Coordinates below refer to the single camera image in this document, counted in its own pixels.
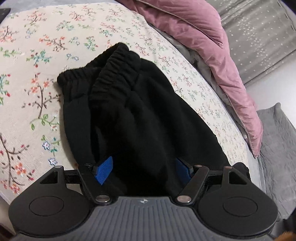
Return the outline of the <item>black pants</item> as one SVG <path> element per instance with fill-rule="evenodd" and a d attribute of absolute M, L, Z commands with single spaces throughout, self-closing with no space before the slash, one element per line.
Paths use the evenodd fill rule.
<path fill-rule="evenodd" d="M 123 43 L 61 73 L 64 129 L 79 166 L 112 158 L 102 185 L 111 196 L 177 196 L 176 160 L 220 171 L 217 137 L 151 61 Z"/>

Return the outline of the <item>grey quilted pillow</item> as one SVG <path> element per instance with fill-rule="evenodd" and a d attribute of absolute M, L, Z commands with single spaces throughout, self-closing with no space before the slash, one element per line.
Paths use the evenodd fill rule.
<path fill-rule="evenodd" d="M 276 203 L 280 218 L 287 219 L 295 209 L 295 127 L 279 102 L 257 113 L 263 124 L 258 160 L 265 192 Z"/>

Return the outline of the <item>floral bed sheet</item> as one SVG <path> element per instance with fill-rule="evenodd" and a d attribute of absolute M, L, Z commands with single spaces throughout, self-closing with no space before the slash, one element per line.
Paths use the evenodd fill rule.
<path fill-rule="evenodd" d="M 73 169 L 58 75 L 122 42 L 158 66 L 216 135 L 230 164 L 250 151 L 231 115 L 189 61 L 145 19 L 116 3 L 45 6 L 1 23 L 1 197 L 11 203 L 55 165 Z"/>

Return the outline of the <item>pink duvet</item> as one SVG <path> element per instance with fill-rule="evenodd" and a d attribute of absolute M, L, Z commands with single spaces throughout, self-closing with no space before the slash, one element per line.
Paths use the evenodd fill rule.
<path fill-rule="evenodd" d="M 230 56 L 228 38 L 217 10 L 206 1 L 121 1 L 121 4 L 199 54 L 229 99 L 257 157 L 262 123 Z"/>

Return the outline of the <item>grey star curtain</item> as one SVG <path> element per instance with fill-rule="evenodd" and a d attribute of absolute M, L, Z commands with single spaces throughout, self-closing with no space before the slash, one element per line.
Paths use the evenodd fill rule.
<path fill-rule="evenodd" d="M 295 24 L 280 1 L 209 1 L 221 17 L 244 85 L 295 57 Z"/>

